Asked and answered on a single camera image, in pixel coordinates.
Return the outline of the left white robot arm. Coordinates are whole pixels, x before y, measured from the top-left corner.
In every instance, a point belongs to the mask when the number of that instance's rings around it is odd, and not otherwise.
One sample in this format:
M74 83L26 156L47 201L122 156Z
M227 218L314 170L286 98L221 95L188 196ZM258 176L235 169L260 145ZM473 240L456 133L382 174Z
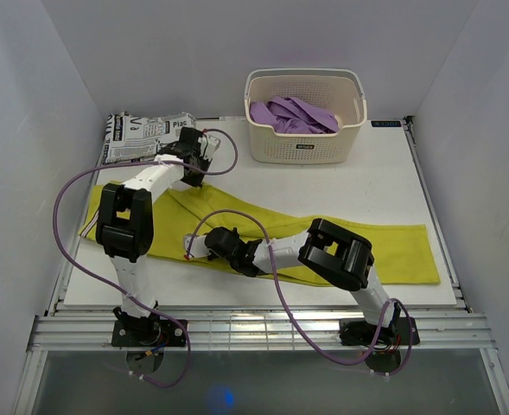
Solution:
M199 187L219 147L218 138L184 127L176 141L161 146L154 165L102 188L95 239L124 289L114 314L125 333L142 345L161 337L160 318L151 312L157 301L145 262L154 239L154 203L177 182Z

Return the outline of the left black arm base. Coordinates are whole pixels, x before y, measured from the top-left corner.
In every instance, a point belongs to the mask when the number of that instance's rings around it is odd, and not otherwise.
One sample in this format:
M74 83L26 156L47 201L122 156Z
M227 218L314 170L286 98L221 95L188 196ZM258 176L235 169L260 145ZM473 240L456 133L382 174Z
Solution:
M111 346L126 349L127 367L139 374L153 374L163 361L165 348L186 346L184 329L165 319L125 318L114 323Z

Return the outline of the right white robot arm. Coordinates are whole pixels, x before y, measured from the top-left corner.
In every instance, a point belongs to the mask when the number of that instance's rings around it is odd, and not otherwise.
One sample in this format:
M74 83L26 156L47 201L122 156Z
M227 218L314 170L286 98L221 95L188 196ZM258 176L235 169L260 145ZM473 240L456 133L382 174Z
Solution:
M332 286L349 291L363 312L363 321L345 326L341 338L347 344L373 339L389 346L398 340L399 307L379 281L371 242L328 220L315 219L307 230L271 242L244 241L237 229L217 227L198 237L192 251L209 260L223 259L251 278L302 265Z

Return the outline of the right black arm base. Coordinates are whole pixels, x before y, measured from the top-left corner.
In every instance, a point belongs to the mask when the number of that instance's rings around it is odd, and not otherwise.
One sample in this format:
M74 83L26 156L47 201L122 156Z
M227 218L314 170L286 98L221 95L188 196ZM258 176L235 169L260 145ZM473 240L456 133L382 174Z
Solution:
M376 327L365 320L341 319L339 337L343 346L369 348ZM372 353L365 364L370 370L382 375L391 374L402 366L401 346L420 344L416 321L412 317L399 317L389 326L383 327Z

